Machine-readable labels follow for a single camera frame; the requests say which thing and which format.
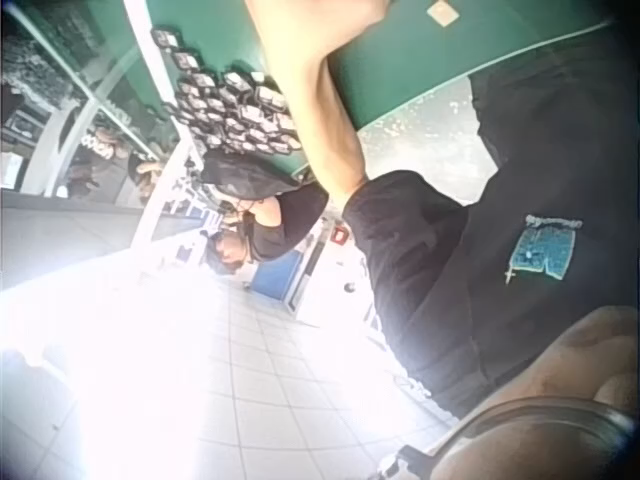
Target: blue door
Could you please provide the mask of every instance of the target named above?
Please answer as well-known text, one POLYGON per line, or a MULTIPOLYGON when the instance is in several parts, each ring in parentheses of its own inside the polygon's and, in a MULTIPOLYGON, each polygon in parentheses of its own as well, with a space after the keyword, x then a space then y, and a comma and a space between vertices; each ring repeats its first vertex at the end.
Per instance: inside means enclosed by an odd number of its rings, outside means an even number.
POLYGON ((302 260, 297 250, 270 262, 261 263, 251 282, 251 290, 275 298, 284 299, 302 260))

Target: black top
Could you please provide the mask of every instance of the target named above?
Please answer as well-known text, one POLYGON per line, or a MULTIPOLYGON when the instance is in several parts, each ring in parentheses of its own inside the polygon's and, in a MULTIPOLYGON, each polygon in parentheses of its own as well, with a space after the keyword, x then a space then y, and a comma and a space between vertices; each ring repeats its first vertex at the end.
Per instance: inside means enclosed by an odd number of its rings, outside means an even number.
POLYGON ((279 226, 260 225, 253 215, 245 218, 244 229, 249 237, 251 258, 259 262, 274 260, 300 243, 322 215, 329 195, 320 185, 312 183, 276 195, 276 199, 282 217, 279 226))
POLYGON ((346 205, 390 347, 459 417, 590 311, 637 305, 638 96, 621 52, 600 32, 490 72, 480 132, 504 161, 476 204, 393 172, 346 205))

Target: bright light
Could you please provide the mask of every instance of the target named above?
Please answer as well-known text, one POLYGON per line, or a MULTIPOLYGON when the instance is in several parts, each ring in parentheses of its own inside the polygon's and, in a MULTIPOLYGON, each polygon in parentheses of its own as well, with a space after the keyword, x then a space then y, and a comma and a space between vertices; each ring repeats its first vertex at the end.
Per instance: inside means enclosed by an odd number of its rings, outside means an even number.
POLYGON ((127 255, 3 293, 2 347, 34 366, 46 346, 62 347, 65 375, 44 366, 77 396, 86 478, 190 478, 209 347, 200 307, 205 296, 216 303, 211 281, 187 268, 130 281, 127 255))

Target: backpack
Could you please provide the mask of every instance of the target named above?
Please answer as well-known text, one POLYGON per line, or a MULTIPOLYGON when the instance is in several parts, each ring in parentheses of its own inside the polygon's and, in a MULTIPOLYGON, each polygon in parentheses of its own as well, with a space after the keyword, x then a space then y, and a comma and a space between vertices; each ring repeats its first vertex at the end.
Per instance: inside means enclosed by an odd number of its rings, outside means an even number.
POLYGON ((222 193, 240 200, 262 200, 315 180, 308 167, 297 180, 257 155, 209 150, 203 160, 204 168, 197 181, 215 185, 222 193))

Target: shirt logo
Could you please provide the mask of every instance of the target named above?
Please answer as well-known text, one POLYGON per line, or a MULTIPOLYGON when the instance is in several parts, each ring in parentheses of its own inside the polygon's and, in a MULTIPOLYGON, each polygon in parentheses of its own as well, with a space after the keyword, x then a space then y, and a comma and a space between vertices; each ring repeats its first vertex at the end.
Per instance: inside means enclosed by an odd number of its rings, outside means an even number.
POLYGON ((509 284, 518 270, 562 280, 569 269, 576 230, 582 227, 582 221, 527 215, 526 224, 509 259, 505 283, 509 284))

